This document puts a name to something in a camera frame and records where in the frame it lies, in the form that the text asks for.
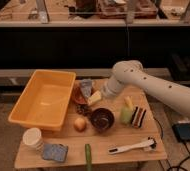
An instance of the dark bowl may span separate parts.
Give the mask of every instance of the dark bowl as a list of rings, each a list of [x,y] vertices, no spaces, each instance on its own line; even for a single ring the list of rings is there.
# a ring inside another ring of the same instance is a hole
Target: dark bowl
[[[106,131],[114,123],[113,113],[106,108],[98,108],[94,110],[89,119],[98,132]]]

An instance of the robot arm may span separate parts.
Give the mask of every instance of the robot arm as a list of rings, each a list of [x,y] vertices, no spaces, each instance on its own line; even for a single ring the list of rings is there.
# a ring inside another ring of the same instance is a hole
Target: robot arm
[[[139,61],[121,61],[112,69],[112,76],[104,84],[104,97],[118,95],[126,85],[132,84],[190,119],[190,88],[150,76],[142,71]]]

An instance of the yellow plastic bin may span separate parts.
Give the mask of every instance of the yellow plastic bin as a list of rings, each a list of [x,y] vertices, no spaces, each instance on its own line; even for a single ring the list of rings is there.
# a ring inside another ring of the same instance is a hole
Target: yellow plastic bin
[[[75,78],[74,72],[36,70],[11,111],[9,122],[59,131]]]

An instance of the wooden table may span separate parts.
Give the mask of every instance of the wooden table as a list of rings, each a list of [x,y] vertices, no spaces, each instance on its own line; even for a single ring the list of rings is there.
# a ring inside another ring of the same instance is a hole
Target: wooden table
[[[99,89],[105,80],[95,80],[94,88]],[[136,129],[122,125],[119,122],[119,114],[122,106],[125,105],[124,97],[131,96],[133,104],[147,109],[142,128]],[[44,141],[48,143],[58,143],[69,146],[66,162],[63,164],[53,161],[45,161],[41,158],[40,153],[20,144],[15,168],[40,168],[40,167],[67,167],[85,165],[84,145],[89,143],[92,149],[92,163],[101,164],[124,164],[131,162],[150,161],[166,159],[167,154],[160,138],[157,126],[153,119],[144,92],[134,86],[129,85],[115,99],[105,99],[92,106],[92,109],[105,107],[110,109],[115,116],[114,125],[105,133],[99,134],[87,120],[87,129],[79,133],[73,128],[74,120],[79,117],[75,112],[75,105],[70,102],[63,128],[60,132],[43,131]],[[132,150],[126,153],[109,155],[108,149],[114,146],[134,144],[147,137],[155,138],[157,147],[155,151],[144,152],[142,149]]]

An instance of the paper cup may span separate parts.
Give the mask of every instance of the paper cup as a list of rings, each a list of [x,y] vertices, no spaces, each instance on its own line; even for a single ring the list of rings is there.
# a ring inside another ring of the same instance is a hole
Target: paper cup
[[[28,147],[39,150],[43,146],[41,130],[38,128],[30,128],[23,134],[23,143]]]

